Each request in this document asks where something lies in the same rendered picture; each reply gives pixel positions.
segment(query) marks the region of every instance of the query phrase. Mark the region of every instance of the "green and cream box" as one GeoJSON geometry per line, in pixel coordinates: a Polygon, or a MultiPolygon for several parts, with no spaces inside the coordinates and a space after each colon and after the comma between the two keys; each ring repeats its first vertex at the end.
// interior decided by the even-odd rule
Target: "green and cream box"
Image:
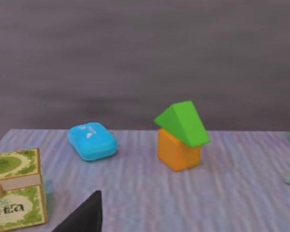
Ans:
{"type": "Polygon", "coordinates": [[[38,148],[0,154],[0,232],[47,222],[38,148]]]}

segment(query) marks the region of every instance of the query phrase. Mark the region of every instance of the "blue soap bar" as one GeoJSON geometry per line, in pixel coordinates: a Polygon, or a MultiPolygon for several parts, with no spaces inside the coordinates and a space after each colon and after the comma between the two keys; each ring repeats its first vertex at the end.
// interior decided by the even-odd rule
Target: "blue soap bar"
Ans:
{"type": "Polygon", "coordinates": [[[91,122],[72,127],[68,139],[83,160],[94,161],[116,153],[115,137],[100,123],[91,122]]]}

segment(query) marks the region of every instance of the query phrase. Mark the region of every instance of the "orange cube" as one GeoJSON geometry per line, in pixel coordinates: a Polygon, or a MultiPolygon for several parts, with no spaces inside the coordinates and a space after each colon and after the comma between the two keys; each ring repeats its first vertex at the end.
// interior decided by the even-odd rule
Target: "orange cube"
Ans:
{"type": "Polygon", "coordinates": [[[201,146],[190,147],[164,129],[158,130],[158,158],[174,172],[201,162],[201,146]]]}

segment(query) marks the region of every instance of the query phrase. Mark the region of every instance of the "black object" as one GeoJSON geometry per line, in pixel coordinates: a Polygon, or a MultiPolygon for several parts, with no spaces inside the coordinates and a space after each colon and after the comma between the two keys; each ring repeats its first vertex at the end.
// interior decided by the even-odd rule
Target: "black object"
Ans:
{"type": "Polygon", "coordinates": [[[52,232],[102,232],[101,191],[95,191],[52,232]]]}

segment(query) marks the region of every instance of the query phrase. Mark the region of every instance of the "green oval design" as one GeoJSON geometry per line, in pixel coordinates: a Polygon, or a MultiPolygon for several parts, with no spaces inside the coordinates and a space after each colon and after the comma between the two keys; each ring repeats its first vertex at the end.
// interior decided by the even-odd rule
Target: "green oval design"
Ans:
{"type": "Polygon", "coordinates": [[[16,157],[0,157],[0,174],[10,172],[21,165],[21,160],[16,157]]]}

